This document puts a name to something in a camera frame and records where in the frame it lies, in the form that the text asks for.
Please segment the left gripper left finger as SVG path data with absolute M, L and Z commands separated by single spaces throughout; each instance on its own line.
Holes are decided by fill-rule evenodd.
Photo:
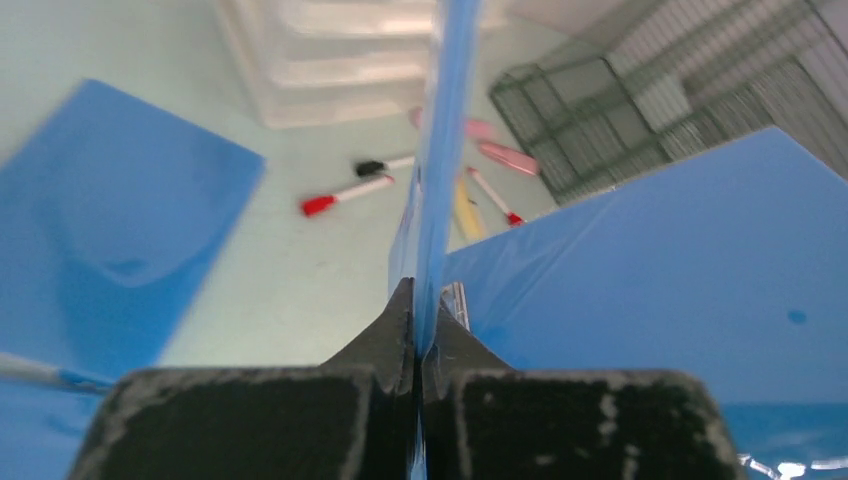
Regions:
M 101 403 L 73 479 L 406 479 L 416 430 L 411 279 L 309 367 L 151 368 Z

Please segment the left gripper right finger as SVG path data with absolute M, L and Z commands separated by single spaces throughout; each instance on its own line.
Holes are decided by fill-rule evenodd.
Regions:
M 672 370 L 517 370 L 441 310 L 423 360 L 430 479 L 741 479 L 718 406 Z

